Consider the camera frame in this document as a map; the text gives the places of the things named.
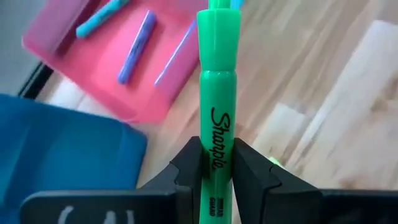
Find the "sharpie logo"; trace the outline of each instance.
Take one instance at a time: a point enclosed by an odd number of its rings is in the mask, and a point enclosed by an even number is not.
[[[224,113],[219,120],[215,118],[215,108],[211,109],[211,120],[213,122],[213,147],[210,152],[213,153],[213,160],[211,162],[211,168],[216,170],[217,168],[223,168],[227,163],[224,159],[224,134],[229,132],[231,126],[231,118],[228,113]]]
[[[209,204],[209,208],[210,208],[210,216],[212,217],[222,217],[224,216],[224,199],[223,198],[210,198],[210,204]]]

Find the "purple highlighter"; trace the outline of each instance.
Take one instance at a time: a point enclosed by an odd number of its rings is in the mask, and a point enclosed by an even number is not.
[[[118,82],[120,84],[126,84],[129,81],[131,73],[149,39],[150,33],[154,29],[155,22],[155,14],[152,11],[147,11],[147,14],[138,30],[137,37],[134,39],[130,52],[127,55],[127,59],[118,75]]]

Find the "light blue highlighter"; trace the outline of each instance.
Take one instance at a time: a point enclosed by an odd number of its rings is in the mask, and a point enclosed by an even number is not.
[[[94,15],[92,15],[85,23],[76,28],[76,36],[84,38],[93,30],[99,27],[116,11],[120,10],[129,0],[110,0]]]

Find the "blue highlighter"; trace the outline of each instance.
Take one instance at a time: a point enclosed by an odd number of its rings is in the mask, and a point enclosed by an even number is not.
[[[110,2],[106,3],[106,5],[92,15],[85,23],[76,28],[76,36],[78,38],[88,36],[88,34],[99,27],[128,2],[129,0],[110,0]]]
[[[127,59],[118,75],[118,82],[120,84],[126,84],[131,76],[136,63],[144,50],[145,44],[147,43],[150,33],[154,29],[156,22],[156,16],[152,11],[147,11],[145,18],[138,30],[137,36],[132,43],[131,49],[127,55]]]

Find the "pink tray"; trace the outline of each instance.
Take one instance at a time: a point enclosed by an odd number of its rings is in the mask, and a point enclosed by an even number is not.
[[[120,85],[117,83],[117,75],[148,9],[156,13],[157,24],[129,84]],[[105,105],[120,120],[127,123],[158,122],[165,117],[198,63],[195,27],[167,73],[158,84],[154,84],[193,22],[195,11],[192,9],[176,14],[159,4],[155,5],[153,1],[130,2],[88,38],[73,41],[62,56],[41,47],[37,38],[30,38],[35,32],[43,30],[37,26],[44,23],[43,16],[39,15],[22,38],[22,43],[47,65],[64,74]]]

